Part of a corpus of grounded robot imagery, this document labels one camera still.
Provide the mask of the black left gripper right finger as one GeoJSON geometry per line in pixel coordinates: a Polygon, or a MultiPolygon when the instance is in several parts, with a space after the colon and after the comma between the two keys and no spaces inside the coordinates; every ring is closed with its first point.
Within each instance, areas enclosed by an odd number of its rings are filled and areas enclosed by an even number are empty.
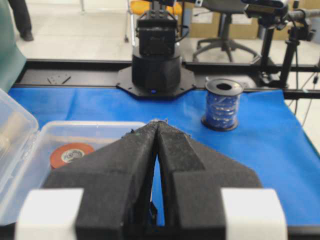
{"type": "Polygon", "coordinates": [[[184,240],[286,240],[285,214],[276,191],[256,172],[157,123],[166,221],[184,240]]]}

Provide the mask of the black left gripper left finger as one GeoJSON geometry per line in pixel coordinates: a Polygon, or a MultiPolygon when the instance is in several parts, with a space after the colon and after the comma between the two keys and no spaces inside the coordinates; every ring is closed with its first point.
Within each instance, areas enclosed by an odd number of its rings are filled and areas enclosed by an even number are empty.
{"type": "Polygon", "coordinates": [[[151,122],[52,170],[25,199],[15,239],[121,240],[153,172],[157,128],[151,122]]]}

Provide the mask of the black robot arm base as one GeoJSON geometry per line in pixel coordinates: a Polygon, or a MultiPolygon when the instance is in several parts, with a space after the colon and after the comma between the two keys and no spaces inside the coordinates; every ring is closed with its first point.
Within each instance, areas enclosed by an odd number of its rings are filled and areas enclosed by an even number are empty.
{"type": "Polygon", "coordinates": [[[131,66],[117,74],[116,87],[138,98],[175,98],[196,88],[195,74],[182,66],[178,20],[167,10],[174,0],[152,0],[136,23],[139,44],[131,66]]]}

